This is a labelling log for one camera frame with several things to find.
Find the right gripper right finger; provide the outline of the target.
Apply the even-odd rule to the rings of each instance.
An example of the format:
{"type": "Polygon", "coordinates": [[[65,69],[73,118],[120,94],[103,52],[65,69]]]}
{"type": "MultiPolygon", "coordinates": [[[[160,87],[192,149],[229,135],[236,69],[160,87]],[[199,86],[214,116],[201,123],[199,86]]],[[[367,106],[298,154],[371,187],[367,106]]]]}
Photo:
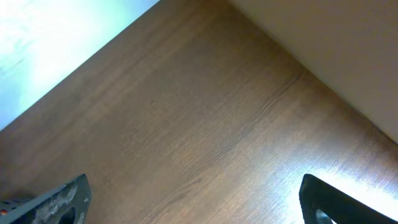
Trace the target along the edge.
{"type": "Polygon", "coordinates": [[[397,224],[312,174],[303,176],[299,201],[305,224],[397,224]]]}

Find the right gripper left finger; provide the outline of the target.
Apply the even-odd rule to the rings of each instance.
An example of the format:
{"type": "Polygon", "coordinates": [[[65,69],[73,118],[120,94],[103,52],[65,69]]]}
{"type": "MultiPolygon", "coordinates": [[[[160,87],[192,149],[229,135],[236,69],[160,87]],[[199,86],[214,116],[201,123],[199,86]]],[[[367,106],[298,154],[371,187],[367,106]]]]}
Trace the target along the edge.
{"type": "Polygon", "coordinates": [[[48,192],[1,200],[1,224],[85,224],[91,189],[85,174],[48,192]]]}

